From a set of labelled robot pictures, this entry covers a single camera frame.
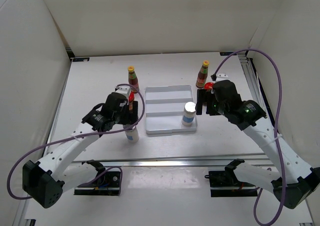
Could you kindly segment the silver-capped white shaker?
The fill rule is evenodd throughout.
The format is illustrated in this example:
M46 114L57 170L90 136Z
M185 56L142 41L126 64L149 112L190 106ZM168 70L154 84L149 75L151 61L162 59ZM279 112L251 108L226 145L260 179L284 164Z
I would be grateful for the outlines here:
M136 143L139 141L140 137L139 137L139 132L138 132L136 126L133 126L133 127L129 128L128 130L125 130L124 132L125 132L127 140L130 143Z
M187 102L183 108L181 123L184 126L191 126L196 115L196 104L192 101Z

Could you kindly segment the red-lidded sauce jar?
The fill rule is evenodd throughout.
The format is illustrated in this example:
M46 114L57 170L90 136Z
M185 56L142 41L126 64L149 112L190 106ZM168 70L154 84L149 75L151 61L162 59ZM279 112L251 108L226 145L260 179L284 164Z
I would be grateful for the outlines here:
M210 95L212 94L212 88L213 88L213 85L214 83L213 82L207 82L205 85L204 85L204 90L205 90L205 93L204 93L204 101L203 101L203 104L206 106L208 104L208 98L210 98Z
M128 110L130 112L133 111L133 102L134 102L134 100L135 100L135 94L133 92L131 92L129 94L129 97L128 97Z

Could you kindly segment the yellow-capped sauce bottle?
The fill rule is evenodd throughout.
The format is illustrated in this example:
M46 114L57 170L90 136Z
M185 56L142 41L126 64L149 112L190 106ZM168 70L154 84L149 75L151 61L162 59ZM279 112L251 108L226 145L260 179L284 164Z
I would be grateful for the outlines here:
M208 60L203 61L202 66L198 72L197 80L195 84L198 89L202 89L206 84L209 65L210 65L210 62Z
M135 72L135 68L134 66L129 66L127 70L128 70L128 83L133 86L132 92L136 94L140 89L139 89L139 81Z

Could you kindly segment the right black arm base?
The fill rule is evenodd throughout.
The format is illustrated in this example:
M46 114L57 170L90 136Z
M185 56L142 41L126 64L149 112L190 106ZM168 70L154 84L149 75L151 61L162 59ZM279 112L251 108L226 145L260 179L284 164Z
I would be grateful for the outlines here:
M258 189L247 182L231 182L225 171L209 171L204 176L209 180L210 196L212 198L257 197Z

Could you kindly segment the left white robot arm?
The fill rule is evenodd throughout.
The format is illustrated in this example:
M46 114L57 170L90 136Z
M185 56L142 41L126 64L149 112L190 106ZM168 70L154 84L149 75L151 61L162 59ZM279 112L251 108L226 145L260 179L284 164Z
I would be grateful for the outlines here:
M23 190L43 208L52 207L62 194L82 184L100 186L105 180L104 166L87 160L80 166L70 164L103 135L113 133L114 125L129 130L138 121L138 103L130 103L131 88L120 86L104 103L92 108L69 138L36 162L22 167Z

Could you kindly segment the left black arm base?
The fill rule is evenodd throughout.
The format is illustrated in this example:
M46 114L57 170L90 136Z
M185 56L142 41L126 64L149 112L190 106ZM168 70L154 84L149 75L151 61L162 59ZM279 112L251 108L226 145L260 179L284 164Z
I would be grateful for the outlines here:
M109 167L96 181L74 189L75 196L120 196L123 170L119 166Z

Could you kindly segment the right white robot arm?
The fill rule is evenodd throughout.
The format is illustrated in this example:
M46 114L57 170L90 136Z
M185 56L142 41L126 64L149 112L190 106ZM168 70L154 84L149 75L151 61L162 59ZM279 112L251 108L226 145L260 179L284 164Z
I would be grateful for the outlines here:
M266 112L253 100L242 100L230 80L213 84L211 90L198 89L196 114L224 116L250 137L277 171L267 171L235 159L224 168L222 179L229 186L248 183L274 194L288 209L296 208L320 185L320 169L304 161L277 133Z

